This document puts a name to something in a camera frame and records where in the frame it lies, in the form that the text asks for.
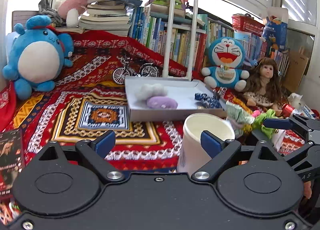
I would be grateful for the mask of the person's hand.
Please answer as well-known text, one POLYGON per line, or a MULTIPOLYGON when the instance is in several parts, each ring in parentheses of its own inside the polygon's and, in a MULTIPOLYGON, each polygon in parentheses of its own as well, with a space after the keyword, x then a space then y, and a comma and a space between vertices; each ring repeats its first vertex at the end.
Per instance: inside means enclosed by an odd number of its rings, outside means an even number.
POLYGON ((304 182, 304 194, 307 199, 310 199, 312 196, 311 181, 304 182))

